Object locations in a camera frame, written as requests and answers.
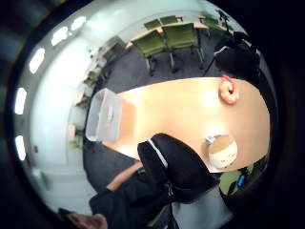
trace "floor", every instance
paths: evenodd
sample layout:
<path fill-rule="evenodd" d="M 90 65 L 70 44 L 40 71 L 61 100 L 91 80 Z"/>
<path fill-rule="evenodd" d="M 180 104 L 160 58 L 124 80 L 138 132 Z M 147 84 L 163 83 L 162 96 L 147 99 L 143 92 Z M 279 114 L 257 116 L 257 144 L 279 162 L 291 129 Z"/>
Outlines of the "floor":
<path fill-rule="evenodd" d="M 205 32 L 201 33 L 202 48 L 205 55 L 204 69 L 213 58 L 214 46 L 221 38 L 221 31 L 211 31 L 211 39 Z M 176 52 L 175 62 L 179 66 L 176 73 L 171 73 L 170 58 L 167 53 L 161 53 L 157 57 L 157 63 L 153 76 L 149 76 L 144 58 L 136 48 L 132 48 L 128 53 L 119 58 L 112 66 L 109 79 L 99 82 L 95 91 L 108 88 L 115 93 L 121 93 L 133 88 L 150 85 L 188 77 L 202 76 L 203 71 L 199 70 L 199 57 L 196 52 L 191 54 L 190 50 Z M 206 74 L 207 76 L 220 76 L 221 72 L 212 65 Z M 275 112 L 272 95 L 270 93 L 267 80 L 262 78 L 259 88 L 265 98 L 271 115 Z M 84 142 L 84 168 L 87 172 L 88 180 L 96 192 L 102 190 L 111 180 L 122 170 L 134 163 L 134 159 L 113 151 L 98 143 Z"/>

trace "hand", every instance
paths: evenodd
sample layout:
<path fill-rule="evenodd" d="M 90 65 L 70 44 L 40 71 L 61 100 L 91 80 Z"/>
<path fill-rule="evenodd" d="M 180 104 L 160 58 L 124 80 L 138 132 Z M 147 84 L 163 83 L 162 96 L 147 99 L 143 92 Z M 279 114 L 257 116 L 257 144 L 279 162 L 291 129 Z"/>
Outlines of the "hand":
<path fill-rule="evenodd" d="M 143 167 L 143 164 L 141 161 L 138 161 L 138 162 L 134 163 L 133 166 L 134 166 L 134 169 L 138 170 Z"/>

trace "wooden table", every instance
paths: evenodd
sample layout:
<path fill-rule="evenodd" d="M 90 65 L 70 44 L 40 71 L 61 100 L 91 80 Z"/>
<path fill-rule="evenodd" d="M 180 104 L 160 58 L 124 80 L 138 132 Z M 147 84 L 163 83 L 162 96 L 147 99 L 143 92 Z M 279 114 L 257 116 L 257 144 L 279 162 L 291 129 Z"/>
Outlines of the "wooden table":
<path fill-rule="evenodd" d="M 183 25 L 183 24 L 188 24 L 188 23 L 193 23 L 193 27 L 196 29 L 196 30 L 207 30 L 209 27 L 207 27 L 206 25 L 200 23 L 200 22 L 175 22 L 175 23 L 171 23 L 171 24 L 168 24 L 166 26 L 173 26 L 173 25 Z M 162 26 L 160 27 L 156 27 L 154 28 L 153 30 L 157 30 L 159 33 L 163 33 L 163 30 L 162 30 Z M 146 35 L 147 33 L 153 31 L 153 30 L 148 30 L 148 31 L 144 31 L 140 34 L 138 34 L 137 36 L 133 37 L 131 39 L 132 40 L 135 40 L 135 39 L 138 39 L 144 35 Z M 133 46 L 133 43 L 132 42 L 128 42 L 125 49 L 130 49 L 132 46 Z"/>
<path fill-rule="evenodd" d="M 196 15 L 195 17 L 198 18 L 202 24 L 203 24 L 203 20 L 206 19 L 206 16 L 204 15 Z"/>
<path fill-rule="evenodd" d="M 68 140 L 74 140 L 76 135 L 76 127 L 72 124 L 68 126 Z"/>
<path fill-rule="evenodd" d="M 76 97 L 74 99 L 73 105 L 75 106 L 78 103 L 80 103 L 82 101 L 84 95 L 85 95 L 85 88 L 83 88 L 79 92 L 77 92 L 77 95 L 76 95 Z"/>
<path fill-rule="evenodd" d="M 118 44 L 118 43 L 117 42 L 113 42 L 109 46 L 103 47 L 102 49 L 100 49 L 98 51 L 98 53 L 92 58 L 92 62 L 89 65 L 89 67 L 86 69 L 84 77 L 83 77 L 83 81 L 88 78 L 90 71 L 94 71 L 97 68 L 102 69 L 106 65 L 107 59 L 104 59 L 104 55 L 107 52 L 109 52 L 116 44 Z"/>
<path fill-rule="evenodd" d="M 183 17 L 185 17 L 185 15 L 176 15 L 175 18 L 180 20 L 181 22 L 183 22 Z"/>
<path fill-rule="evenodd" d="M 124 99 L 120 134 L 104 145 L 139 159 L 137 144 L 157 133 L 172 135 L 191 146 L 212 173 L 232 171 L 255 163 L 268 152 L 270 118 L 257 88 L 234 79 L 240 99 L 234 105 L 218 97 L 219 77 L 187 78 L 136 88 L 119 94 Z M 238 155 L 226 169 L 209 161 L 206 135 L 232 135 Z"/>

